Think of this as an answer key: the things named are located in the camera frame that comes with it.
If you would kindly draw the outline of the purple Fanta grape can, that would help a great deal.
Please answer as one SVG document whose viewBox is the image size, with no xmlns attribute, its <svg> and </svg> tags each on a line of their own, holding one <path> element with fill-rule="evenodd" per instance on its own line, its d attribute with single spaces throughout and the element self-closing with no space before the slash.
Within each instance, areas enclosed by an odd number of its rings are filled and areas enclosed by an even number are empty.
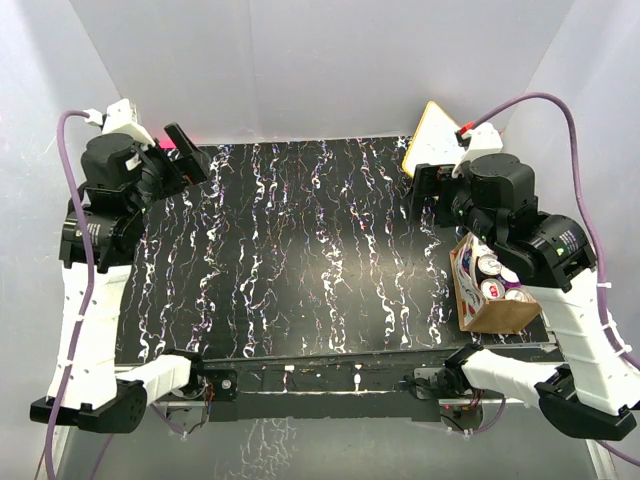
<svg viewBox="0 0 640 480">
<path fill-rule="evenodd" d="M 498 276 L 502 271 L 502 264 L 494 255 L 483 255 L 477 259 L 476 271 L 484 276 Z"/>
</svg>

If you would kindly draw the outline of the red-tab silver top can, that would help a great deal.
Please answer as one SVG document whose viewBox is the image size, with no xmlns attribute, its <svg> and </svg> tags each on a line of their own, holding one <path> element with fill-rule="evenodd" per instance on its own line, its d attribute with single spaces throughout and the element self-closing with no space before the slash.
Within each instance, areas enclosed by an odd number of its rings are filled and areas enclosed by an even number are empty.
<svg viewBox="0 0 640 480">
<path fill-rule="evenodd" d="M 514 288 L 508 289 L 505 292 L 504 299 L 510 300 L 510 301 L 523 302 L 523 303 L 528 303 L 533 301 L 531 295 L 525 289 L 520 287 L 514 287 Z"/>
</svg>

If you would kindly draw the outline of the watermelon print canvas bag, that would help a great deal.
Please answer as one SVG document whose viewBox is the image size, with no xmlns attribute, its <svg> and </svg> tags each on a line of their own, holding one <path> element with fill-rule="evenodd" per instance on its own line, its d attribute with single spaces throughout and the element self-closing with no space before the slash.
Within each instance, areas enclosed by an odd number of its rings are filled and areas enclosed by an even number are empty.
<svg viewBox="0 0 640 480">
<path fill-rule="evenodd" d="M 484 276 L 476 271 L 480 256 L 497 255 L 474 235 L 467 234 L 450 251 L 453 284 L 458 307 L 459 327 L 462 331 L 484 334 L 517 334 L 541 313 L 541 307 L 523 286 L 518 275 L 502 264 L 498 276 Z M 505 300 L 489 300 L 480 290 L 487 278 L 497 278 L 505 287 L 525 289 L 533 301 L 528 303 Z"/>
</svg>

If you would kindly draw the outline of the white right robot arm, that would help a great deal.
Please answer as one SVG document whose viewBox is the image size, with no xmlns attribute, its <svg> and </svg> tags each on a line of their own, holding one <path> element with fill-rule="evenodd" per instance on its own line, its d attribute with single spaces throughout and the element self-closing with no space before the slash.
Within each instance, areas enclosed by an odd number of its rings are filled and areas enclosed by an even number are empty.
<svg viewBox="0 0 640 480">
<path fill-rule="evenodd" d="M 441 227 L 461 226 L 496 253 L 540 305 L 565 360 L 549 367 L 467 345 L 446 359 L 442 388 L 489 390 L 537 406 L 561 433 L 619 441 L 637 422 L 639 369 L 604 305 L 593 241 L 569 217 L 539 211 L 535 173 L 508 153 L 414 167 L 413 218 L 429 206 Z"/>
</svg>

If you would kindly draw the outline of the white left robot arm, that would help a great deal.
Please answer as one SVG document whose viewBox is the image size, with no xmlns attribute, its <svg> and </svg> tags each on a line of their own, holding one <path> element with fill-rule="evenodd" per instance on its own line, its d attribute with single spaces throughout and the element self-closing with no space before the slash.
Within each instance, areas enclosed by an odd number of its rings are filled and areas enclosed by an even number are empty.
<svg viewBox="0 0 640 480">
<path fill-rule="evenodd" d="M 155 203 L 203 183 L 205 153 L 176 123 L 164 131 L 177 148 L 170 157 L 139 123 L 134 103 L 123 98 L 104 112 L 80 111 L 100 133 L 81 155 L 85 176 L 77 183 L 65 149 L 68 113 L 57 140 L 71 198 L 63 222 L 59 258 L 64 283 L 63 323 L 54 376 L 46 395 L 31 404 L 30 418 L 98 434 L 126 434 L 146 408 L 168 393 L 200 396 L 207 376 L 196 355 L 163 354 L 124 373 L 115 370 L 115 346 L 126 283 Z"/>
</svg>

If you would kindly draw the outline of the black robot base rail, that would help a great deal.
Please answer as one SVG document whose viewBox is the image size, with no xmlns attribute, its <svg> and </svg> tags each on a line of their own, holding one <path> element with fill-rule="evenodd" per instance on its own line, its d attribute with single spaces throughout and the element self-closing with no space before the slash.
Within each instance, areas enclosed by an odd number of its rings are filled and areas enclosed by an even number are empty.
<svg viewBox="0 0 640 480">
<path fill-rule="evenodd" d="M 422 393 L 411 380 L 444 365 L 448 349 L 386 351 L 259 359 L 206 360 L 199 366 L 212 388 L 203 395 L 168 394 L 168 408 L 204 410 L 210 422 L 249 419 L 410 418 L 439 421 L 446 406 L 470 402 L 468 394 Z"/>
</svg>

